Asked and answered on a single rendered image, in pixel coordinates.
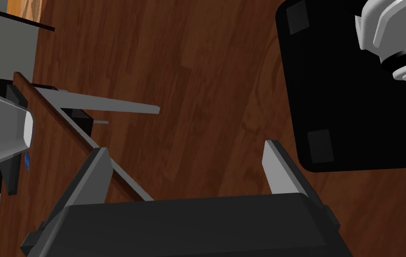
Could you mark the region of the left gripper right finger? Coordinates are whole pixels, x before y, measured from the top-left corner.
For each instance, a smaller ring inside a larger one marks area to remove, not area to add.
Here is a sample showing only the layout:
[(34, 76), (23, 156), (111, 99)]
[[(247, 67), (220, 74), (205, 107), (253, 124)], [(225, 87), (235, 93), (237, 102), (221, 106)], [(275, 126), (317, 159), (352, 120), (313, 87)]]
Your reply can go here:
[(262, 166), (273, 194), (301, 193), (317, 206), (324, 206), (316, 191), (279, 141), (265, 141)]

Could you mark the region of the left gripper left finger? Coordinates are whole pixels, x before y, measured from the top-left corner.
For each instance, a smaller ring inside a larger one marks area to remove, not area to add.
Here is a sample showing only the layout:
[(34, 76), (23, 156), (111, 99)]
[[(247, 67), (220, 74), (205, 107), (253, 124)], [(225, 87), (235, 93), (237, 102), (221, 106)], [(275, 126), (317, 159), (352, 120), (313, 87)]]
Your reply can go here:
[(108, 149), (95, 148), (40, 227), (45, 228), (67, 206), (104, 203), (112, 174)]

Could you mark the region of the brown wooden table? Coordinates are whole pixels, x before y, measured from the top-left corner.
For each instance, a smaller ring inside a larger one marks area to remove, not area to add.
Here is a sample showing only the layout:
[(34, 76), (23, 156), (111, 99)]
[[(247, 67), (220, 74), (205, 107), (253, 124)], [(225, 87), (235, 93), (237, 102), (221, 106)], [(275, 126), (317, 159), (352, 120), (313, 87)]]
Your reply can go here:
[(49, 215), (76, 172), (96, 147), (67, 115), (20, 72), (13, 84), (34, 118), (30, 170), (21, 166), (16, 195), (0, 195), (0, 257), (25, 257), (20, 244)]

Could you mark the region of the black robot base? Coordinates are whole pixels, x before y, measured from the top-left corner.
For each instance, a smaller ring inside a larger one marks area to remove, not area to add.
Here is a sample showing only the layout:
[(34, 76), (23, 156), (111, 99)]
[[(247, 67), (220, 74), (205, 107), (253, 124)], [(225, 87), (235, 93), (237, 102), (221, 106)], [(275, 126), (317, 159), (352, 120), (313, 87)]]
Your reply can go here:
[(300, 164), (312, 172), (406, 168), (406, 81), (361, 50), (351, 0), (285, 0), (276, 12)]

